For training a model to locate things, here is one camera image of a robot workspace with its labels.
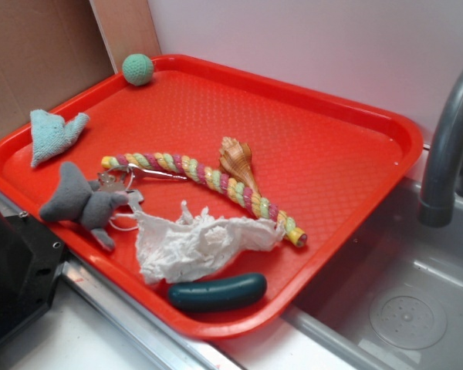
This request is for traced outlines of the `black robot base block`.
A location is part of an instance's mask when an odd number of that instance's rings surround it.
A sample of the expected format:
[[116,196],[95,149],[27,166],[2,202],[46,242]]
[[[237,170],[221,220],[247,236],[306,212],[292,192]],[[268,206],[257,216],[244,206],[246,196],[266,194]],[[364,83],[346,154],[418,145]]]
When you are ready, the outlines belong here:
[[51,308],[65,254],[35,217],[0,211],[0,347]]

